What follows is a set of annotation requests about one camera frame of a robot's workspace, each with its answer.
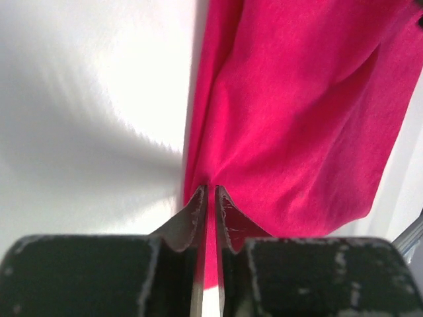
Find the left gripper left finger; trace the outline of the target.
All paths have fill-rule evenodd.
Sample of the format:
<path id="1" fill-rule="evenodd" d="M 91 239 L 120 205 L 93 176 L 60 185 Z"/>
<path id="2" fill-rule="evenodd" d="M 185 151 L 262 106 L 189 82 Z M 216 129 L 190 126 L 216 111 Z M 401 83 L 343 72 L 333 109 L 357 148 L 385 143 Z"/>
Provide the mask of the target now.
<path id="1" fill-rule="evenodd" d="M 1 261 L 2 316 L 200 316 L 208 189 L 146 235 L 31 235 Z"/>

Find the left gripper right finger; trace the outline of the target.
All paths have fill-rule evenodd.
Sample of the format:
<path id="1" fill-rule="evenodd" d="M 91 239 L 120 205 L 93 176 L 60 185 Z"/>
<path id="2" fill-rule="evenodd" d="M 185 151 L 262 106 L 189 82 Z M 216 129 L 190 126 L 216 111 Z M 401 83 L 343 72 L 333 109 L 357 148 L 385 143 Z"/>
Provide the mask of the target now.
<path id="1" fill-rule="evenodd" d="M 378 238 L 270 236 L 215 189 L 222 316 L 421 316 L 422 295 Z"/>

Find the pink t shirt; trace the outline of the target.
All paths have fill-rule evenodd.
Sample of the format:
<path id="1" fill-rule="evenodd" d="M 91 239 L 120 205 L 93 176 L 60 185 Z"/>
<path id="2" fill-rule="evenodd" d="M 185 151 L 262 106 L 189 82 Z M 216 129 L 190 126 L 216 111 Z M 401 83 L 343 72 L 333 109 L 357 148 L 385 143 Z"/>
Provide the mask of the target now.
<path id="1" fill-rule="evenodd" d="M 184 199 L 281 237 L 367 216 L 421 70 L 416 1 L 210 1 Z"/>

